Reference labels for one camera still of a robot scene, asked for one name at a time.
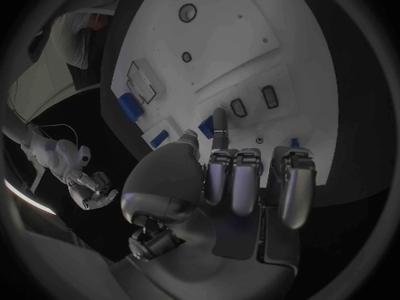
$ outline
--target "mounting hole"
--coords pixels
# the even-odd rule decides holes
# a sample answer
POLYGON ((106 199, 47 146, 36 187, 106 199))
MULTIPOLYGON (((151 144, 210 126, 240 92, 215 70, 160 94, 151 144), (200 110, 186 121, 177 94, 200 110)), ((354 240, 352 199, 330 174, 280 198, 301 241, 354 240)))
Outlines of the mounting hole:
POLYGON ((191 3, 183 5, 179 10, 179 18, 182 22, 188 23, 196 18, 197 9, 191 3))
POLYGON ((190 62, 191 61, 190 53, 189 52, 184 52, 182 54, 182 60, 183 60, 183 62, 186 62, 186 63, 190 62))

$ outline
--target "robotic hand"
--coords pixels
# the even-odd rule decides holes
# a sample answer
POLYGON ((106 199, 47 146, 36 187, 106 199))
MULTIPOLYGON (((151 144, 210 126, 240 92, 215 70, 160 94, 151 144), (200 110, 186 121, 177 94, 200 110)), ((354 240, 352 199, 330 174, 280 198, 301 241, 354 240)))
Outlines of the robotic hand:
POLYGON ((21 144, 28 160, 36 158, 58 180, 65 183, 72 199, 83 210, 105 207, 117 196, 117 190, 109 192, 111 184, 104 172, 97 172, 90 177, 82 171, 90 161, 90 148, 82 145, 78 150, 68 140, 48 139, 38 128, 25 126, 10 109, 6 114, 3 132, 21 144))

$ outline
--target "light strip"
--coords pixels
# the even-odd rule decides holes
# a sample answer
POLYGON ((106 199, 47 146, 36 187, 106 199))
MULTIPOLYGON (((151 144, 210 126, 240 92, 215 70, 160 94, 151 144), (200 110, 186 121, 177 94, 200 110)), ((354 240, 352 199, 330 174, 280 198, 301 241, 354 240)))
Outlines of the light strip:
POLYGON ((10 189, 12 192, 14 192, 18 197, 20 197, 22 200, 30 203, 31 205, 34 205, 36 208, 39 208, 40 210, 46 211, 48 213, 51 213, 52 215, 55 215, 54 212, 52 212, 52 210, 50 210, 49 208, 40 205, 38 202, 28 198, 27 196, 23 195, 21 192, 19 192, 18 190, 16 190, 16 188, 14 188, 9 182, 7 182, 7 180, 4 180, 5 182, 5 186, 10 189))

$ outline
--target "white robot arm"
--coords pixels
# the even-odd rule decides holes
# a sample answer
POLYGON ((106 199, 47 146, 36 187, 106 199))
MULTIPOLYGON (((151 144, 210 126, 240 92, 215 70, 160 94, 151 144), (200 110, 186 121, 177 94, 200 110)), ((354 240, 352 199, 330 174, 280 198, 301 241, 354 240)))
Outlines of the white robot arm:
POLYGON ((42 166, 49 168, 58 180, 65 183, 80 208, 105 207, 117 196, 118 191, 109 192, 111 184, 103 172, 90 177, 82 171, 90 161, 90 148, 82 145, 78 149, 68 140, 46 138, 38 128, 26 126, 10 108, 7 108, 3 132, 21 145, 29 160, 36 157, 42 166))

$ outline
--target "blue object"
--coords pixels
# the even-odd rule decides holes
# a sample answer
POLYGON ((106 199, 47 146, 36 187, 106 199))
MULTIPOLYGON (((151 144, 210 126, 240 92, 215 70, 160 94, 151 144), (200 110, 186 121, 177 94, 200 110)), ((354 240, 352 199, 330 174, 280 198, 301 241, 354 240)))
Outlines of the blue object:
POLYGON ((206 120, 200 123, 199 129, 207 139, 212 139, 214 137, 213 116, 210 115, 206 120))
POLYGON ((299 144, 299 142, 298 142, 298 140, 297 140, 296 138, 293 138, 293 139, 292 139, 292 144, 291 144, 291 146, 292 146, 292 147, 300 147, 300 144, 299 144))
POLYGON ((168 138, 169 134, 166 132, 166 130, 162 130, 156 138, 154 138, 150 144, 153 148, 157 148, 166 138, 168 138))
POLYGON ((143 114, 143 109, 129 92, 118 98, 118 104, 132 122, 136 122, 143 114))

